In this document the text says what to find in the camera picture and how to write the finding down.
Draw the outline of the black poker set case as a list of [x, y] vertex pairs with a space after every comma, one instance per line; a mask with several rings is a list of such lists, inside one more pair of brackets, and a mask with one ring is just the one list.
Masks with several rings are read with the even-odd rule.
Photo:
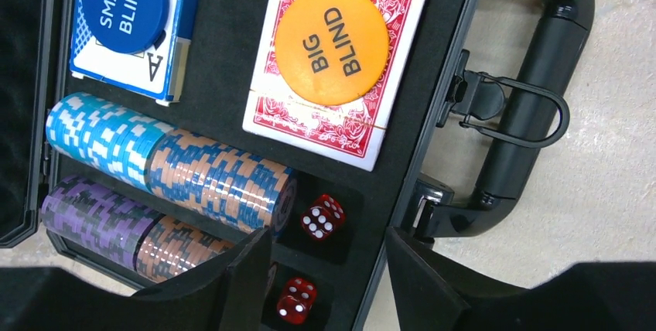
[[[518, 78], [564, 94], [593, 26], [595, 0], [541, 0], [538, 22]], [[369, 313], [385, 260], [390, 226], [408, 230], [417, 215], [415, 181], [437, 125], [449, 113], [449, 85], [478, 0], [426, 0], [374, 170], [245, 132], [241, 127], [268, 0], [200, 0], [183, 99], [170, 108], [152, 99], [68, 73], [73, 0], [1, 0], [1, 247], [38, 231], [48, 189], [79, 173], [114, 185], [109, 176], [51, 151], [46, 112], [82, 90], [198, 131], [297, 169], [296, 209], [323, 193], [353, 208], [343, 236], [318, 252], [291, 227], [274, 246], [278, 283], [292, 273], [319, 286], [307, 329], [359, 330]]]

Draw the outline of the red die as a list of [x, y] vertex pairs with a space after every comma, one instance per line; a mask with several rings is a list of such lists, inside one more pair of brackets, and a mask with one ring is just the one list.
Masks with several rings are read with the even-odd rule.
[[310, 281], [294, 277], [283, 287], [276, 304], [276, 314], [293, 325], [304, 323], [317, 297], [317, 287]]
[[346, 222], [346, 213], [340, 203], [324, 193], [302, 213], [301, 228], [314, 240], [323, 241], [333, 235]]

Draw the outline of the blue tan chip stack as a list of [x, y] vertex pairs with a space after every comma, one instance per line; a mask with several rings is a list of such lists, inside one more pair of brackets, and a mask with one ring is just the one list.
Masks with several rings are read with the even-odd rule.
[[146, 179], [155, 196], [251, 233], [284, 231], [298, 190], [297, 172], [260, 155], [183, 129], [149, 153]]

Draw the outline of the orange dealer button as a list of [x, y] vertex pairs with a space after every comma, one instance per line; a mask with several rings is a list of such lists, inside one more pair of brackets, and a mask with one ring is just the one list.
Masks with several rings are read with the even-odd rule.
[[337, 106], [364, 96], [380, 79], [389, 35], [371, 0], [295, 0], [278, 23], [274, 47], [295, 94]]

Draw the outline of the blue small blind button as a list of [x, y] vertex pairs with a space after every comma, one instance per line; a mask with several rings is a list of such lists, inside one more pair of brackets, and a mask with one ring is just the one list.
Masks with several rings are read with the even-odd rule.
[[116, 53], [148, 49], [165, 28], [169, 0], [81, 0], [91, 35]]

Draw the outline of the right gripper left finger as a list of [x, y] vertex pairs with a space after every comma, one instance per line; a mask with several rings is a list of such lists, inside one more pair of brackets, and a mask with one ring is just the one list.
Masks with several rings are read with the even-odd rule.
[[205, 263], [131, 296], [62, 268], [1, 269], [3, 330], [257, 330], [272, 252], [258, 229]]

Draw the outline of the brown black chip stack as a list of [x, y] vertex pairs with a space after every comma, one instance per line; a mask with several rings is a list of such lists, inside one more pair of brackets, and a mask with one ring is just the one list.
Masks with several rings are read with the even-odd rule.
[[164, 216], [146, 234], [138, 251], [136, 272], [164, 282], [223, 254], [234, 243], [215, 237], [171, 216]]

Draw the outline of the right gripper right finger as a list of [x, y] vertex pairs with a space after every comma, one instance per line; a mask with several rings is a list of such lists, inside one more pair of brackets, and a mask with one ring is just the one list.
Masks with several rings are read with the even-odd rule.
[[397, 227], [385, 247], [403, 330], [653, 330], [653, 261], [580, 262], [534, 288], [483, 275]]

